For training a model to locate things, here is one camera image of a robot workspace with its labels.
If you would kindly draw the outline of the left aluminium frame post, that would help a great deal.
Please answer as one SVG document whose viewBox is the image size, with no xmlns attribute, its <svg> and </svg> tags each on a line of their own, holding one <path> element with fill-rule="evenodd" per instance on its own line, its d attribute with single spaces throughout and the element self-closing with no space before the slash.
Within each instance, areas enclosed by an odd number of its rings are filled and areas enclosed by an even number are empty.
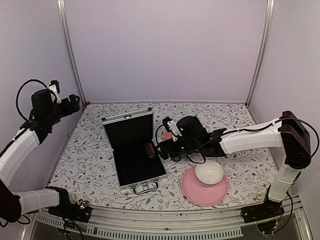
<svg viewBox="0 0 320 240">
<path fill-rule="evenodd" d="M 71 40 L 71 34 L 68 26 L 68 18 L 67 18 L 67 11 L 66 11 L 66 1 L 65 0 L 57 0 L 57 10 L 58 10 L 58 17 L 60 21 L 60 27 L 62 31 L 62 36 L 64 39 L 64 44 L 71 68 L 71 73 L 74 79 L 74 84 L 77 89 L 77 92 L 80 97 L 80 102 L 81 104 L 85 107 L 87 104 L 85 93 L 83 90 L 83 86 L 81 84 L 81 79 L 76 63 L 76 58 L 74 55 L 73 51 L 73 46 L 72 46 L 72 40 Z"/>
</svg>

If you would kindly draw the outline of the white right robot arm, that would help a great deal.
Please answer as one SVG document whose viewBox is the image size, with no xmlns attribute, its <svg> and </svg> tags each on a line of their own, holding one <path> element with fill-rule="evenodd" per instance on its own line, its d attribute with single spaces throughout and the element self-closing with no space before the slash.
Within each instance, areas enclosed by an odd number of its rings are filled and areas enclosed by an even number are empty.
<svg viewBox="0 0 320 240">
<path fill-rule="evenodd" d="M 291 111 L 284 111 L 281 117 L 269 122 L 212 132 L 207 132 L 196 116 L 186 116 L 177 122 L 166 117 L 162 123 L 172 133 L 172 139 L 156 144 L 163 159 L 194 153 L 204 158 L 224 157 L 245 150 L 284 148 L 283 163 L 267 190 L 264 203 L 258 208 L 262 218 L 269 218 L 278 210 L 287 191 L 313 157 L 310 134 L 305 128 L 307 123 Z"/>
</svg>

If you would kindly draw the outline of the right aluminium frame post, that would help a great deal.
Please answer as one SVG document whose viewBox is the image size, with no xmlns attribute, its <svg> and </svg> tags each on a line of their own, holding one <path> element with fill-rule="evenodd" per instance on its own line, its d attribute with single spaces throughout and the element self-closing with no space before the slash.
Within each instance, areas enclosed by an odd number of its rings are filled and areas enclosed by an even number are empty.
<svg viewBox="0 0 320 240">
<path fill-rule="evenodd" d="M 262 70 L 265 52 L 268 45 L 268 40 L 270 36 L 270 31 L 272 27 L 272 20 L 273 20 L 273 13 L 274 13 L 274 7 L 275 7 L 275 1 L 274 0 L 267 0 L 266 1 L 266 10 L 265 10 L 265 16 L 264 16 L 264 22 L 263 22 L 263 28 L 262 28 L 262 35 L 261 35 L 261 41 L 258 49 L 257 54 L 257 60 L 253 71 L 253 76 L 251 79 L 251 84 L 249 87 L 248 95 L 245 101 L 245 105 L 250 108 L 255 91 L 257 89 L 260 73 Z"/>
</svg>

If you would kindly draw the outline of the pink card deck box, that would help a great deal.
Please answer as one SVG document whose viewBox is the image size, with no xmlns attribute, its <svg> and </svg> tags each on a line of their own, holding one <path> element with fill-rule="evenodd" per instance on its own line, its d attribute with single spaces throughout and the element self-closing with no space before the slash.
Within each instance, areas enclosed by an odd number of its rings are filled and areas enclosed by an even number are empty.
<svg viewBox="0 0 320 240">
<path fill-rule="evenodd" d="M 173 139 L 173 135 L 171 132 L 166 131 L 163 136 L 162 136 L 162 140 L 163 141 L 169 141 Z"/>
</svg>

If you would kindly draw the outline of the blue dealer button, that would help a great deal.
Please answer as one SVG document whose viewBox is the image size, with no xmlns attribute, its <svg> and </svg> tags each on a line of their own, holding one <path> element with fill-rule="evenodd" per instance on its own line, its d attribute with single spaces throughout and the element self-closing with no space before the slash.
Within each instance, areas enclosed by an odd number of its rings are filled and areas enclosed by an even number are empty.
<svg viewBox="0 0 320 240">
<path fill-rule="evenodd" d="M 182 159 L 182 156 L 181 156 L 181 155 L 177 155 L 177 156 L 173 157 L 171 160 L 172 160 L 173 162 L 180 162 L 181 159 Z"/>
</svg>

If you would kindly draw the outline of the pink plate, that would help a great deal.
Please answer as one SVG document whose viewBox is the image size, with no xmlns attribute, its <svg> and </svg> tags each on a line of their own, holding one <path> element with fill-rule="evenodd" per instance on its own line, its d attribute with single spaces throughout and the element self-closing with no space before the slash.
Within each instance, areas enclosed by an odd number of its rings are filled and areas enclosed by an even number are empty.
<svg viewBox="0 0 320 240">
<path fill-rule="evenodd" d="M 194 205 L 201 207 L 214 206 L 224 200 L 229 190 L 229 182 L 225 176 L 213 186 L 200 184 L 195 173 L 195 166 L 189 168 L 182 176 L 181 191 Z"/>
</svg>

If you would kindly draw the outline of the white bowl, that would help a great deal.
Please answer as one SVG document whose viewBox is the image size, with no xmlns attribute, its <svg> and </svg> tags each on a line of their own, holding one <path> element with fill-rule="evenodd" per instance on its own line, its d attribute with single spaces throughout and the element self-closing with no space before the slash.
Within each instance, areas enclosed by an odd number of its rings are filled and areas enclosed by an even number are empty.
<svg viewBox="0 0 320 240">
<path fill-rule="evenodd" d="M 222 166 L 213 160 L 195 166 L 195 176 L 201 186 L 212 187 L 218 184 L 224 176 Z"/>
</svg>

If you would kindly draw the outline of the aluminium poker case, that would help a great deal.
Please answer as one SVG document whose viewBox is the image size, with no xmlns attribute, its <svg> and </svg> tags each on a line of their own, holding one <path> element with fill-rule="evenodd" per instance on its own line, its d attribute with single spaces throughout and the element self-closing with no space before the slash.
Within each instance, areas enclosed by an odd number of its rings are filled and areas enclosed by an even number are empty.
<svg viewBox="0 0 320 240">
<path fill-rule="evenodd" d="M 142 195 L 158 190 L 167 173 L 156 152 L 154 113 L 151 107 L 101 119 L 112 149 L 119 188 Z M 148 158 L 145 144 L 152 143 L 155 158 Z"/>
</svg>

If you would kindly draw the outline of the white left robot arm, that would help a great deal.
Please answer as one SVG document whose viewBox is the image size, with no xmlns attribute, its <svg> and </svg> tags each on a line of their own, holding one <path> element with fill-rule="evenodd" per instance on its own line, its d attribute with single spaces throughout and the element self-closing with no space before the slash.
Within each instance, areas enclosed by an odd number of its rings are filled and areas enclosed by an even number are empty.
<svg viewBox="0 0 320 240">
<path fill-rule="evenodd" d="M 80 110 L 80 98 L 71 94 L 60 99 L 52 87 L 31 96 L 30 118 L 0 153 L 0 217 L 8 223 L 17 222 L 23 215 L 44 208 L 55 209 L 63 216 L 74 213 L 74 205 L 63 198 L 64 189 L 43 188 L 25 192 L 9 189 L 13 176 L 29 154 L 52 133 L 61 118 Z"/>
</svg>

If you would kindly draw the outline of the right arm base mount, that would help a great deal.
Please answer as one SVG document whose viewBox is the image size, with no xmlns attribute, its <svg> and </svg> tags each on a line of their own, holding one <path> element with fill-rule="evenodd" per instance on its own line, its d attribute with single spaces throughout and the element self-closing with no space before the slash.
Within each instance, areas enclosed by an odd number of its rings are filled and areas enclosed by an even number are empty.
<svg viewBox="0 0 320 240">
<path fill-rule="evenodd" d="M 284 208 L 281 205 L 273 206 L 261 203 L 243 207 L 241 209 L 240 215 L 245 223 L 252 223 L 269 218 L 279 217 L 284 213 Z"/>
</svg>

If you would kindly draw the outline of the front aluminium rail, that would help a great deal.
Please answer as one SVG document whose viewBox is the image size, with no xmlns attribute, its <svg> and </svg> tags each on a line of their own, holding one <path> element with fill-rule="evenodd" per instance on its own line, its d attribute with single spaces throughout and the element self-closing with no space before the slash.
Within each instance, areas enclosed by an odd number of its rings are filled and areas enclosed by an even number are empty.
<svg viewBox="0 0 320 240">
<path fill-rule="evenodd" d="M 64 221 L 47 210 L 33 214 L 24 227 L 23 240 L 314 240 L 298 195 L 282 202 L 284 215 L 277 232 L 266 234 L 263 226 L 277 220 L 245 222 L 242 207 L 205 210 L 150 211 L 94 207 L 89 222 L 79 222 L 80 231 L 63 226 Z"/>
</svg>

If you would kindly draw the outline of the aluminium frame post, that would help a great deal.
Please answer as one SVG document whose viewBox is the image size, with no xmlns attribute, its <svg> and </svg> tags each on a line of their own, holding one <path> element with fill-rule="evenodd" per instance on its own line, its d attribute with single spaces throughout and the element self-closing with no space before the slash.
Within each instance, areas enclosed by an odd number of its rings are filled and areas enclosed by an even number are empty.
<svg viewBox="0 0 320 240">
<path fill-rule="evenodd" d="M 81 84 L 81 79 L 76 63 L 76 58 L 74 55 L 73 51 L 73 46 L 72 46 L 72 40 L 71 40 L 71 34 L 68 26 L 68 18 L 67 18 L 67 11 L 66 11 L 66 1 L 65 0 L 57 0 L 57 10 L 58 10 L 58 17 L 60 21 L 60 27 L 62 31 L 62 36 L 64 39 L 64 44 L 71 68 L 71 73 L 74 79 L 74 84 L 77 89 L 77 92 L 80 97 L 80 102 L 81 104 L 85 107 L 87 104 L 85 93 L 83 90 L 83 86 Z"/>
<path fill-rule="evenodd" d="M 267 0 L 266 1 L 266 10 L 265 10 L 265 16 L 264 16 L 264 22 L 263 22 L 263 28 L 262 28 L 262 35 L 261 35 L 261 41 L 258 49 L 257 54 L 257 60 L 253 71 L 253 76 L 251 79 L 251 84 L 249 87 L 248 95 L 245 101 L 245 105 L 250 108 L 255 91 L 257 89 L 260 73 L 262 70 L 265 52 L 268 45 L 268 40 L 270 36 L 270 31 L 272 27 L 272 20 L 273 20 L 273 13 L 274 13 L 274 7 L 275 7 L 275 1 L 274 0 Z"/>
</svg>

